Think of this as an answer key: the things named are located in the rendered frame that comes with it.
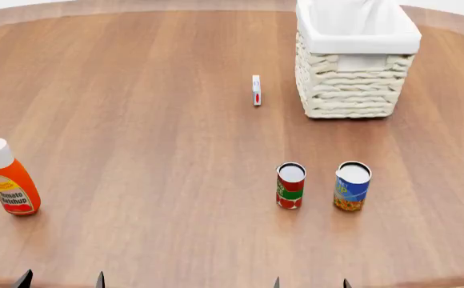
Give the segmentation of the blue alphabet soup can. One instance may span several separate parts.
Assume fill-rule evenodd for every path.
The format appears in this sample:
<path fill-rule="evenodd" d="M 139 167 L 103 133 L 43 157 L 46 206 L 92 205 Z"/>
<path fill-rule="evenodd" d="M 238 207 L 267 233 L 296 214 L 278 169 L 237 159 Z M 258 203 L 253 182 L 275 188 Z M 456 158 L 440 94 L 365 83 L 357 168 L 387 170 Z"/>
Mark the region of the blue alphabet soup can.
<path fill-rule="evenodd" d="M 363 208 L 372 172 L 362 162 L 348 161 L 335 172 L 334 204 L 340 210 L 357 211 Z"/>

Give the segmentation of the white woven wicker basket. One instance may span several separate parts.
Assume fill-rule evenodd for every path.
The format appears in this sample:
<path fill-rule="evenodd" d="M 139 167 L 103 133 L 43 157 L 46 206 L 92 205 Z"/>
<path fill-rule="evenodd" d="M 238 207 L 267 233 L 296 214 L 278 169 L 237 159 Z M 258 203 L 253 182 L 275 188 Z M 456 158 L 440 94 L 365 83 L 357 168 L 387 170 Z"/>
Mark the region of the white woven wicker basket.
<path fill-rule="evenodd" d="M 380 118 L 394 112 L 413 54 L 384 54 L 381 64 L 341 69 L 346 54 L 316 54 L 296 33 L 295 83 L 309 118 Z"/>

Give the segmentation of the white cream cheese box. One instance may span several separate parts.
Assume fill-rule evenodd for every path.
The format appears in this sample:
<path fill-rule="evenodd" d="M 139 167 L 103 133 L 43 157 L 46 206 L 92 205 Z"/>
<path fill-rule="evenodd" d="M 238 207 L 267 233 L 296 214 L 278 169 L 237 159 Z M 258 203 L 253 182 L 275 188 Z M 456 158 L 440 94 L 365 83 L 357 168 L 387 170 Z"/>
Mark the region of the white cream cheese box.
<path fill-rule="evenodd" d="M 259 75 L 252 76 L 252 95 L 253 95 L 253 104 L 255 106 L 260 106 L 262 104 L 262 91 L 261 91 L 261 81 Z"/>

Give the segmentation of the white fabric basket liner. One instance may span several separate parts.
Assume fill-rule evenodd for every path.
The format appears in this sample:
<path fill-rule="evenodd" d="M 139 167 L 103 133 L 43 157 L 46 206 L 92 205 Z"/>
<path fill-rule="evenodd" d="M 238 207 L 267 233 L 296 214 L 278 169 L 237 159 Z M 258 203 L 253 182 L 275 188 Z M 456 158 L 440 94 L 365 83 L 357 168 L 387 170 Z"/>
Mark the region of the white fabric basket liner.
<path fill-rule="evenodd" d="M 308 52 L 413 55 L 421 33 L 396 0 L 297 0 L 298 32 Z"/>

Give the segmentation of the orange tomato ketchup bottle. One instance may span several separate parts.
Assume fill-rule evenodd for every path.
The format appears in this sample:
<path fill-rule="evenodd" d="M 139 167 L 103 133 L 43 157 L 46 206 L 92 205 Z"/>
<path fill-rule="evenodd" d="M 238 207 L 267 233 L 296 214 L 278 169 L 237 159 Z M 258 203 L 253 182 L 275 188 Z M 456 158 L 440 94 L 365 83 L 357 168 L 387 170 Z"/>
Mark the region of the orange tomato ketchup bottle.
<path fill-rule="evenodd" d="M 0 138 L 0 202 L 12 215 L 33 215 L 41 205 L 33 179 L 4 138 Z"/>

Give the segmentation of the red tomato sauce can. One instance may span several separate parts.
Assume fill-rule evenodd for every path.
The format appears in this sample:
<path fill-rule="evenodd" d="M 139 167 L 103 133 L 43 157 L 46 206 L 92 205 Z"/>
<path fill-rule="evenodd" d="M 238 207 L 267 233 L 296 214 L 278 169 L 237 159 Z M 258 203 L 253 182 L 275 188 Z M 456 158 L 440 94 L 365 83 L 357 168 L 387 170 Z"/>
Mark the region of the red tomato sauce can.
<path fill-rule="evenodd" d="M 288 210 L 300 208 L 306 179 L 305 168 L 296 162 L 284 162 L 276 171 L 276 203 Z"/>

